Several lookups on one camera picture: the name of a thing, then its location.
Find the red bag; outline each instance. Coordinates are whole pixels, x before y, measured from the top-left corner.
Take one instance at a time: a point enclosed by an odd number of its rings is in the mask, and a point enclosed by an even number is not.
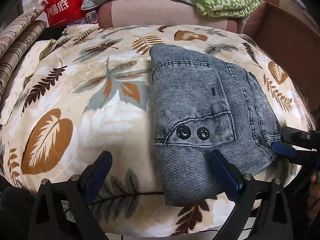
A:
[[[87,11],[81,10],[83,0],[43,0],[50,27],[65,26],[82,19]]]

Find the cable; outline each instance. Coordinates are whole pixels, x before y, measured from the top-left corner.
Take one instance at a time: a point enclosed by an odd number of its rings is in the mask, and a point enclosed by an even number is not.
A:
[[[219,232],[220,230],[209,229],[209,230],[205,230],[205,231],[200,231],[200,232],[201,232],[201,233],[204,233],[204,232],[211,232],[211,231],[214,231],[214,232]]]

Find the person's hand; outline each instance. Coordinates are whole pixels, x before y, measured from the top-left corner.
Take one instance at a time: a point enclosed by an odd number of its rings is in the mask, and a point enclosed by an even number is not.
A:
[[[314,219],[320,210],[320,200],[317,204],[310,209],[310,207],[318,200],[320,197],[320,184],[316,183],[316,173],[311,176],[311,185],[309,188],[310,196],[308,197],[308,212],[307,215],[310,219]]]

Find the striped fabric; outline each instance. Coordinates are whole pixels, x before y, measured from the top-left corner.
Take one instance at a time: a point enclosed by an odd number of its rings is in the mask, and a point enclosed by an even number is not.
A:
[[[9,47],[0,59],[0,98],[8,83],[8,80],[17,66],[18,62],[38,36],[44,31],[47,23],[36,20],[32,22]]]
[[[15,41],[15,39],[44,11],[44,5],[28,11],[7,26],[0,34],[0,58],[4,55],[7,49]]]

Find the bed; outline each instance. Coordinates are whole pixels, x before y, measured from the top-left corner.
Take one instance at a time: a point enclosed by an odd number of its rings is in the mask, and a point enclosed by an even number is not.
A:
[[[185,207],[165,205],[153,147],[153,45],[177,45],[243,67],[257,79],[281,127],[316,128],[290,69],[285,71],[242,31],[190,22],[86,24],[67,28],[57,41],[31,46],[45,28],[35,21],[43,10],[40,6],[11,25],[29,27],[27,38],[13,44],[21,50],[12,63],[18,66],[1,70],[0,172],[14,186],[36,194],[43,178],[65,181],[81,174],[103,150],[110,151],[113,166],[88,206],[106,232],[165,237],[204,231],[222,225],[234,206],[224,193]],[[228,26],[229,19],[223,20]],[[237,32],[239,23],[231,26]],[[277,159],[255,178],[277,177],[286,186],[299,171],[300,166]]]

